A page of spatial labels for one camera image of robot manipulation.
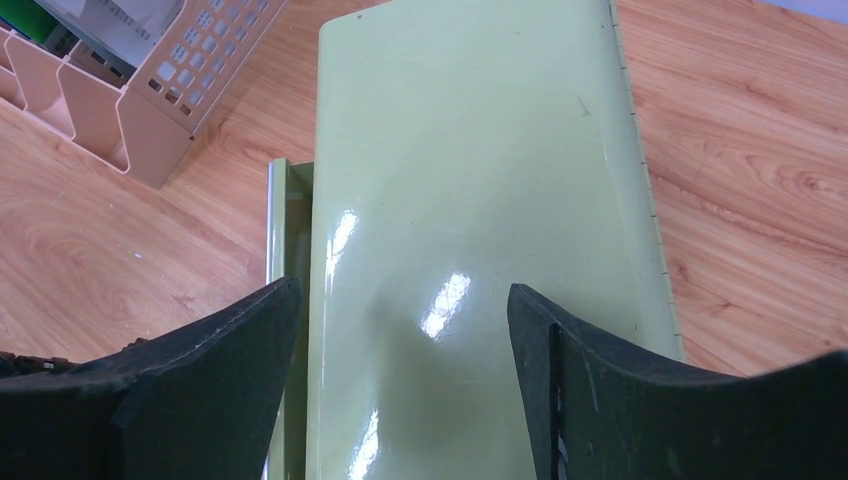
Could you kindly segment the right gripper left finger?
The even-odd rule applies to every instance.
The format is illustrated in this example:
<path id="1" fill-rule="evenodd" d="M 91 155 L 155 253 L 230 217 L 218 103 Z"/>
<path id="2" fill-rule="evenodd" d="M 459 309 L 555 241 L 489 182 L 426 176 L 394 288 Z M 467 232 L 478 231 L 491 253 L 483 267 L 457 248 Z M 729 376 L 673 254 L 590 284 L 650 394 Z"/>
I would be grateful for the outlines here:
<path id="1" fill-rule="evenodd" d="M 2 477 L 259 478 L 301 305 L 283 277 L 92 361 L 3 353 Z"/>

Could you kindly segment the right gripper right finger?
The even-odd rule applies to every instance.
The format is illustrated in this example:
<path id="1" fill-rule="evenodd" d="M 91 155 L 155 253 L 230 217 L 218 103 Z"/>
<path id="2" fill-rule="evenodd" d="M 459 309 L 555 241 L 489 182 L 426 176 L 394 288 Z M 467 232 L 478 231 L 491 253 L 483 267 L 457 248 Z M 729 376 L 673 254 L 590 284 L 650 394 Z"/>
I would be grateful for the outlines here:
<path id="1" fill-rule="evenodd" d="M 843 479 L 847 354 L 755 377 L 694 367 L 524 284 L 507 320 L 540 479 Z"/>

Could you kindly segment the beige plastic file organizer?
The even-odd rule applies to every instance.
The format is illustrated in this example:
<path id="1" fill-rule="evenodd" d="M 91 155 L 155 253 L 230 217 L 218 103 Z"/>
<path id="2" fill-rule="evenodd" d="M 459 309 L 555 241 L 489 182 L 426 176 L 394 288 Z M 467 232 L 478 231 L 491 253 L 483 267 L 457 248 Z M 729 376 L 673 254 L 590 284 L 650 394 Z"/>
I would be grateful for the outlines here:
<path id="1" fill-rule="evenodd" d="M 79 40 L 58 56 L 1 19 L 1 101 L 111 169 L 161 187 L 283 1 L 185 1 L 134 72 Z"/>

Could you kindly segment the green metal drawer cabinet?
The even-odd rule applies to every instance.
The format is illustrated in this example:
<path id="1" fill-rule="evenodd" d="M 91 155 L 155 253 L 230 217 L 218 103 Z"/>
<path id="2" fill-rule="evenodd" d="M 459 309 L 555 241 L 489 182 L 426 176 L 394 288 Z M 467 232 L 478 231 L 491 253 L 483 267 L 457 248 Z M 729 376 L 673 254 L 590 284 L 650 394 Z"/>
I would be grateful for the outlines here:
<path id="1" fill-rule="evenodd" d="M 684 356 L 613 1 L 327 20 L 314 159 L 268 200 L 305 317 L 269 479 L 532 478 L 515 283 Z"/>

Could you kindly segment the green translucent plastic folder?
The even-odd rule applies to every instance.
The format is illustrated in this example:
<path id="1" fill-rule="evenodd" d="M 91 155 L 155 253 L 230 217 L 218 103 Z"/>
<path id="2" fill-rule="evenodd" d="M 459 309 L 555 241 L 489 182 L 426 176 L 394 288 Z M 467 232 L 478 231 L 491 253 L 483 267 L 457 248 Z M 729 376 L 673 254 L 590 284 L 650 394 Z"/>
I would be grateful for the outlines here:
<path id="1" fill-rule="evenodd" d="M 1 20 L 39 44 L 44 43 L 59 24 L 32 0 L 1 0 Z"/>

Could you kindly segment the black clipboard blue back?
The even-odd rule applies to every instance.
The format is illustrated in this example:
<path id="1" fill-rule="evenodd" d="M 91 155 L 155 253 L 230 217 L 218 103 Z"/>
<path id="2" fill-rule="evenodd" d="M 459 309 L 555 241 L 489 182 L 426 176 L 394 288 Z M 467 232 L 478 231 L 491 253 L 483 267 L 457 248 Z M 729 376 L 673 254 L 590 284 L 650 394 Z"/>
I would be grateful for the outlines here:
<path id="1" fill-rule="evenodd" d="M 108 61 L 135 69 L 145 61 L 185 3 L 179 0 L 45 0 L 39 3 Z"/>

